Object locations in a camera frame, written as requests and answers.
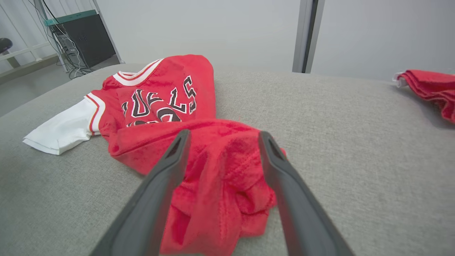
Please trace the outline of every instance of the black round object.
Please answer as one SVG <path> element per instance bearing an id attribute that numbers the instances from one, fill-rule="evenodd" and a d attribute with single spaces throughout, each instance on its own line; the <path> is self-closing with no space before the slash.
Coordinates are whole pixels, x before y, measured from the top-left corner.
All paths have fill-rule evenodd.
<path id="1" fill-rule="evenodd" d="M 0 38 L 0 54 L 4 53 L 13 46 L 13 42 L 8 38 Z"/>

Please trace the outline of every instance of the clothing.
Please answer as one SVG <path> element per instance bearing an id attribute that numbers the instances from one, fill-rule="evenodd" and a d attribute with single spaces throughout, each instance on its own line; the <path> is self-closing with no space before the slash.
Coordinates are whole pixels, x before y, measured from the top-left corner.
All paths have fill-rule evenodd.
<path id="1" fill-rule="evenodd" d="M 182 129 L 191 130 L 185 178 L 174 191 L 160 252 L 230 255 L 264 233 L 276 205 L 261 167 L 257 129 L 215 119 L 213 69 L 202 56 L 154 61 L 108 77 L 24 142 L 61 154 L 101 134 L 113 158 L 147 174 Z"/>
<path id="2" fill-rule="evenodd" d="M 398 87 L 409 86 L 420 98 L 438 105 L 444 119 L 455 123 L 455 75 L 407 70 L 395 76 Z"/>

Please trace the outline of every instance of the red cloth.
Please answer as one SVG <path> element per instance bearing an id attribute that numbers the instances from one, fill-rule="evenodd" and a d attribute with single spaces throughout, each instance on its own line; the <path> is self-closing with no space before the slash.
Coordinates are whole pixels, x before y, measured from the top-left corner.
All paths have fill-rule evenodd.
<path id="1" fill-rule="evenodd" d="M 420 98 L 434 102 L 444 119 L 455 123 L 455 75 L 423 70 L 407 70 L 403 78 Z"/>
<path id="2" fill-rule="evenodd" d="M 141 174 L 151 171 L 181 130 L 191 130 L 188 165 L 173 193 L 161 253 L 228 256 L 240 237 L 264 233 L 276 199 L 263 177 L 259 131 L 215 119 L 206 58 L 173 56 L 138 73 L 119 72 L 87 97 L 98 106 L 93 133 L 99 128 L 111 156 Z"/>

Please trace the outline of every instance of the gray floor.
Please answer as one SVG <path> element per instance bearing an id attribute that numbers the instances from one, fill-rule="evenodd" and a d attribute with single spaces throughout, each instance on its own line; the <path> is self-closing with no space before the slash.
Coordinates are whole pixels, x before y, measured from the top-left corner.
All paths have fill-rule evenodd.
<path id="1" fill-rule="evenodd" d="M 115 64 L 119 64 L 119 62 L 114 55 L 92 69 L 97 70 Z M 0 84 L 0 117 L 69 80 L 68 73 L 65 73 L 62 67 L 51 65 Z"/>

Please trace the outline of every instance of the shirt sleeve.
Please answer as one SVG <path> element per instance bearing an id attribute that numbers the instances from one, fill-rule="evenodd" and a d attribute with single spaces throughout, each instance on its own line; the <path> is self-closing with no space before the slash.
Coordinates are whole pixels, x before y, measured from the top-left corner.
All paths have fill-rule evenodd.
<path id="1" fill-rule="evenodd" d="M 59 113 L 33 130 L 24 143 L 45 153 L 61 153 L 99 134 L 92 131 L 93 119 L 99 106 L 85 97 L 81 102 Z"/>

